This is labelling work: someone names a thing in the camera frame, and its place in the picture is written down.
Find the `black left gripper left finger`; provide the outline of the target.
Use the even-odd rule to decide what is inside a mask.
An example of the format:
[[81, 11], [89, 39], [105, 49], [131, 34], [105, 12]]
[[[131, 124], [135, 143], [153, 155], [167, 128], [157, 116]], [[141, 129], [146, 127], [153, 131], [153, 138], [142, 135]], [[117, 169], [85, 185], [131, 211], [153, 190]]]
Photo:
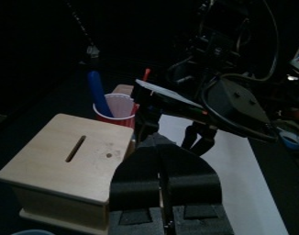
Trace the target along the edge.
[[165, 235], [154, 147], [138, 148], [115, 170], [110, 194], [110, 235]]

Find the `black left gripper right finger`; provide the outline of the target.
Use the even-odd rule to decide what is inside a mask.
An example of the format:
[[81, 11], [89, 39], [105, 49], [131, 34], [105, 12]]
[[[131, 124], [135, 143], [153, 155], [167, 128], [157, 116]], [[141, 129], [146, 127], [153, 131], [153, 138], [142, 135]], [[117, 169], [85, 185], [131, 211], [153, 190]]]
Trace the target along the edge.
[[175, 144], [158, 145], [158, 153], [174, 235], [234, 235], [214, 168]]

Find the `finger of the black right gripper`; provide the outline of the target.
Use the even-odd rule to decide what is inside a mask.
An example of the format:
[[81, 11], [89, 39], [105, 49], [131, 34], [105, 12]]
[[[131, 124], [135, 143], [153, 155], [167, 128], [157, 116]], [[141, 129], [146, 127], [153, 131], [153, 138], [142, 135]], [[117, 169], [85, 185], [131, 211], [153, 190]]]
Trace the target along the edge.
[[186, 129], [182, 147], [202, 156], [215, 146], [215, 136], [215, 127], [209, 124], [194, 122]]
[[141, 106], [135, 116], [135, 131], [138, 136], [147, 136], [158, 132], [161, 109], [154, 106]]

